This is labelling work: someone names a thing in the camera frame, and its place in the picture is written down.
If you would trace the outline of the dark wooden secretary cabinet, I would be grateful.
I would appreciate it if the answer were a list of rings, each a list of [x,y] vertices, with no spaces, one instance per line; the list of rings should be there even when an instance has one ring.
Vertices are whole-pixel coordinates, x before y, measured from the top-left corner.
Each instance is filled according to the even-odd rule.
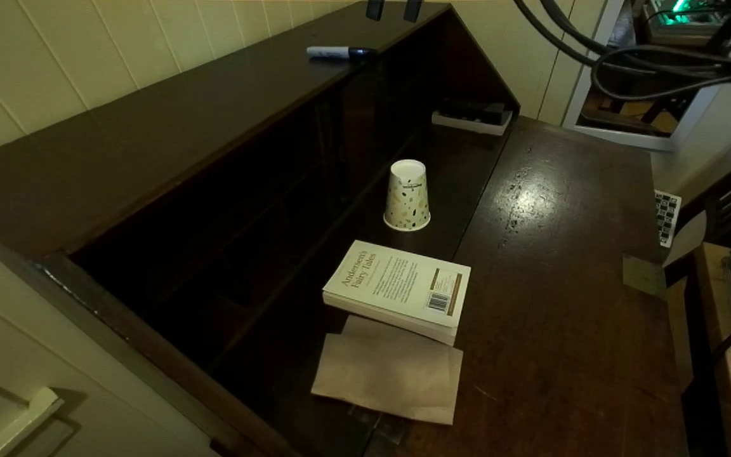
[[[313,61],[306,47],[367,47]],[[504,103],[503,138],[432,122]],[[412,250],[473,269],[451,428],[313,395],[343,317],[323,284],[381,242],[389,169],[428,170]],[[220,452],[682,457],[644,153],[517,115],[459,16],[343,9],[0,148],[0,245],[66,311],[219,417]]]

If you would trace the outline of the white paperback book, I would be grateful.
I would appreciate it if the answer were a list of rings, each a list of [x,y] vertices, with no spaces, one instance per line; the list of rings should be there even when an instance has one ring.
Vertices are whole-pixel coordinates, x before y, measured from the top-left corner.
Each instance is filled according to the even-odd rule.
[[[323,303],[451,345],[469,275],[465,265],[355,240]]]

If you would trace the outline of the white perforated metal bracket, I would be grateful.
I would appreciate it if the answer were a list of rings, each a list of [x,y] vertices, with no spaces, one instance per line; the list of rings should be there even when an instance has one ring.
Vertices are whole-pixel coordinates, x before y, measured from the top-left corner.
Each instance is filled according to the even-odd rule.
[[[672,247],[681,205],[682,205],[681,196],[664,193],[664,190],[655,193],[658,242],[660,242],[662,250]]]

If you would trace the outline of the white tray of dark items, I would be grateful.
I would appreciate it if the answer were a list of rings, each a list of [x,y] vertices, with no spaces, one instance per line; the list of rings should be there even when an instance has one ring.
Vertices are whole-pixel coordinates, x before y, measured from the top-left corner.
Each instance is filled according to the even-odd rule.
[[[503,138],[512,120],[512,109],[504,103],[469,103],[445,99],[433,113],[432,122],[438,128],[465,129],[475,134]]]

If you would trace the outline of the small tan paper note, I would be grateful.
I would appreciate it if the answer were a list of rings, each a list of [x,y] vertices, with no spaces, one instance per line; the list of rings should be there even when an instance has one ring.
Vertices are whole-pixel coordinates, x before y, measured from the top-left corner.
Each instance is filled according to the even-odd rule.
[[[621,259],[621,283],[636,293],[664,297],[664,271],[660,265],[644,263],[640,256],[624,256]]]

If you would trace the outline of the black and white marker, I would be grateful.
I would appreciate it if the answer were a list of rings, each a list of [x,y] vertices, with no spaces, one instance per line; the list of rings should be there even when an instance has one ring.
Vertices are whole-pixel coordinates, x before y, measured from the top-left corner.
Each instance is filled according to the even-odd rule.
[[[365,61],[376,56],[367,47],[306,47],[305,51],[313,61]]]

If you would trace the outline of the white speckled paper cup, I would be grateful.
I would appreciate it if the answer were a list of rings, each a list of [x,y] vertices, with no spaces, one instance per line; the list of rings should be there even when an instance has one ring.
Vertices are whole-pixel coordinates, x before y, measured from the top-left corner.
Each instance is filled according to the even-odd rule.
[[[421,161],[403,157],[389,169],[384,223],[403,235],[432,223],[427,166]]]

